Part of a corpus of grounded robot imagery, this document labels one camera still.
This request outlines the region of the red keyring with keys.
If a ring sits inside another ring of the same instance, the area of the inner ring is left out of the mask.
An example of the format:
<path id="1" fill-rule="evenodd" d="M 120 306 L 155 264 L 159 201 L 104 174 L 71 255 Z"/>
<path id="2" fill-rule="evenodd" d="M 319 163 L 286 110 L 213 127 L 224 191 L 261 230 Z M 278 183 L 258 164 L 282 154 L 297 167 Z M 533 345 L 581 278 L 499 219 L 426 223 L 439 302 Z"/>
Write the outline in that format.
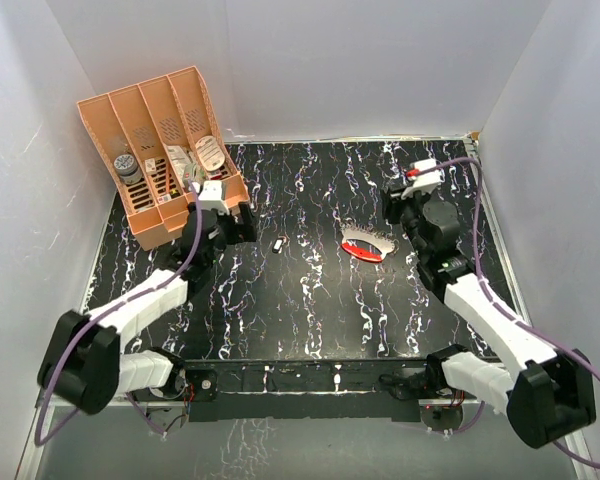
<path id="1" fill-rule="evenodd" d="M 397 248 L 396 242 L 375 230 L 348 224 L 341 228 L 341 248 L 360 261 L 380 264 Z"/>

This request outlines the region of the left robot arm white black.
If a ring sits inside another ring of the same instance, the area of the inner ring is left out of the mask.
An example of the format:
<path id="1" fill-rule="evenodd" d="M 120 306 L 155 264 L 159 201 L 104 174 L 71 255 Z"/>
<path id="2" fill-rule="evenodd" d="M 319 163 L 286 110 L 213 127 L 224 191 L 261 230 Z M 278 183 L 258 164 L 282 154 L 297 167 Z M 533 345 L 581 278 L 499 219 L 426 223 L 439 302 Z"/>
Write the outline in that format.
<path id="1" fill-rule="evenodd" d="M 236 215 L 191 205 L 181 237 L 145 281 L 87 313 L 61 315 L 37 375 L 39 386 L 88 415 L 144 389 L 164 399 L 181 397 L 187 376 L 177 355 L 161 347 L 129 353 L 126 347 L 154 321 L 191 301 L 228 246 L 256 238 L 249 203 L 240 203 Z"/>

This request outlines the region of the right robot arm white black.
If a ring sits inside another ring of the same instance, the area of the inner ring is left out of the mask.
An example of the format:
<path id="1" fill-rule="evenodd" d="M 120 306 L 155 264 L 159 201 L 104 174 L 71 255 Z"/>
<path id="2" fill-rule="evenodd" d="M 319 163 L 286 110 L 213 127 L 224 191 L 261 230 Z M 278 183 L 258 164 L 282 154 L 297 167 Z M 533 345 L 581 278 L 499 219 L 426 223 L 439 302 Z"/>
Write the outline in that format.
<path id="1" fill-rule="evenodd" d="M 490 363 L 454 344 L 427 357 L 426 385 L 446 397 L 462 390 L 506 415 L 517 436 L 538 449 L 593 424 L 593 379 L 573 352 L 551 346 L 526 331 L 525 323 L 477 275 L 457 247 L 456 207 L 429 189 L 387 188 L 382 214 L 403 227 L 422 284 L 458 314 L 495 352 Z"/>

